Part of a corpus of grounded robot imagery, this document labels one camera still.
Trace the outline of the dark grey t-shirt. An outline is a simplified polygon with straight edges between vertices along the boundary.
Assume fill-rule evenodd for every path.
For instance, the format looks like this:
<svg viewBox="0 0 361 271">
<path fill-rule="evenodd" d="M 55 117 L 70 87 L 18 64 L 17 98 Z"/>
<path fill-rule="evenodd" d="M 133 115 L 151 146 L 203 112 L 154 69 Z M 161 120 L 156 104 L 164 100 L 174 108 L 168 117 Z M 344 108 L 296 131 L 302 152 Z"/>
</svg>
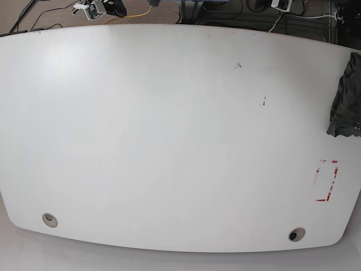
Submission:
<svg viewBox="0 0 361 271">
<path fill-rule="evenodd" d="M 360 136 L 360 55 L 352 52 L 332 103 L 327 134 Z"/>
</svg>

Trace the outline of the red tape rectangle marking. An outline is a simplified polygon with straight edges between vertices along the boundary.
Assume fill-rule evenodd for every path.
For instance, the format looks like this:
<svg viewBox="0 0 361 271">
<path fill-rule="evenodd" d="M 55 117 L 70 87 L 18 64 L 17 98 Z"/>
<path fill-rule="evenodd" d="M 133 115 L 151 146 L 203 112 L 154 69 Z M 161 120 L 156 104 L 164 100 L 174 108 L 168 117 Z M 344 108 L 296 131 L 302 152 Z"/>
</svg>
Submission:
<svg viewBox="0 0 361 271">
<path fill-rule="evenodd" d="M 336 181 L 338 160 L 321 160 L 316 170 L 312 197 L 316 202 L 327 202 Z"/>
</svg>

